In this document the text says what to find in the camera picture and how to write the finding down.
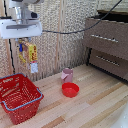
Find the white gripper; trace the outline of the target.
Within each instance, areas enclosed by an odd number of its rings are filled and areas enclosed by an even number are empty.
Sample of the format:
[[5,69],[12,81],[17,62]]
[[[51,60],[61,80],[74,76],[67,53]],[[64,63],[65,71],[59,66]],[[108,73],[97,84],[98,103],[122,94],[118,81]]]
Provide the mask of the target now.
[[29,20],[27,24],[17,24],[11,19],[0,20],[0,37],[2,39],[19,39],[19,51],[23,51],[22,39],[24,37],[40,36],[42,25],[39,20]]

